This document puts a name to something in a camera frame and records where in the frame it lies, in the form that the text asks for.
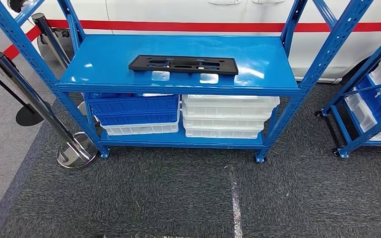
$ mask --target chrome stanchion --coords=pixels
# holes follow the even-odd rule
[[[34,23],[39,27],[40,31],[42,32],[46,43],[48,43],[48,46],[50,47],[51,51],[53,54],[56,56],[58,59],[59,63],[61,63],[62,67],[64,69],[68,68],[68,65],[70,63],[70,60],[63,49],[61,43],[59,42],[58,38],[54,34],[52,28],[49,26],[47,23],[46,17],[44,16],[43,13],[36,13],[31,16],[33,19]],[[87,110],[85,108],[85,103],[82,102],[79,104],[78,109],[81,111],[81,113],[87,117]],[[97,117],[93,116],[94,119],[94,124],[95,125],[100,125],[99,120]]]
[[[43,99],[20,74],[18,69],[0,52],[0,73],[30,101],[36,111],[53,127],[66,143],[57,152],[57,160],[67,169],[81,169],[96,158],[98,150],[84,132],[72,135]]]

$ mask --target stacked bins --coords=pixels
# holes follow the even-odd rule
[[[187,137],[256,139],[279,97],[183,95]]]
[[[377,68],[369,75],[366,75],[354,90],[379,84],[381,84],[381,61]],[[350,110],[354,113],[363,132],[369,130],[381,121],[381,88],[350,95],[345,101]],[[370,140],[381,141],[381,132]]]
[[[172,133],[179,129],[178,95],[100,93],[87,95],[85,103],[108,135]]]

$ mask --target black plastic plate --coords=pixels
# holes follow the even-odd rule
[[[234,58],[138,55],[129,64],[129,69],[179,73],[239,74]]]

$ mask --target gray carpet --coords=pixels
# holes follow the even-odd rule
[[[314,117],[339,87],[315,87],[262,165],[254,151],[119,147],[69,172],[44,124],[0,204],[0,237],[231,238],[235,183],[244,238],[381,238],[381,148],[338,159]]]

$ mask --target blue metal shelving unit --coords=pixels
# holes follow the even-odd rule
[[[288,55],[294,29],[307,0],[294,1],[279,37],[85,35],[70,1],[58,0],[69,23],[76,52],[60,80],[56,79],[19,28],[43,0],[33,1],[15,20],[0,1],[0,28],[97,146],[102,157],[108,157],[108,146],[233,148],[258,149],[256,160],[263,162],[372,1],[351,0],[337,20],[323,0],[313,0],[331,33],[299,84],[291,71]],[[200,74],[170,73],[170,77],[165,78],[156,77],[151,71],[137,73],[128,70],[129,62],[144,54],[231,57],[236,60],[239,75],[220,75],[205,80]],[[183,128],[178,133],[158,135],[108,136],[104,132],[100,137],[91,116],[88,120],[82,116],[68,92],[258,95],[288,96],[292,99],[278,118],[278,109],[274,110],[268,135],[264,138],[260,133],[255,140],[187,138]]]
[[[332,100],[317,114],[317,116],[328,116],[329,113],[332,113],[335,117],[335,120],[344,136],[346,145],[341,148],[334,149],[334,155],[340,156],[341,158],[348,158],[348,153],[359,148],[360,146],[381,146],[381,141],[370,140],[375,135],[381,132],[381,121],[379,121],[375,126],[370,128],[368,131],[363,132],[360,128],[359,122],[357,121],[354,113],[348,108],[347,103],[344,98],[360,93],[367,90],[375,90],[381,88],[381,84],[372,85],[371,87],[363,88],[360,90],[354,90],[354,88],[363,80],[365,77],[368,77],[367,74],[373,69],[375,65],[381,60],[381,46],[373,53],[372,56],[364,63],[364,65],[351,77],[351,79],[340,89],[337,95],[332,98]],[[349,135],[347,128],[344,125],[344,122],[338,112],[337,106],[343,104],[345,110],[351,118],[359,136],[355,139],[352,139]]]

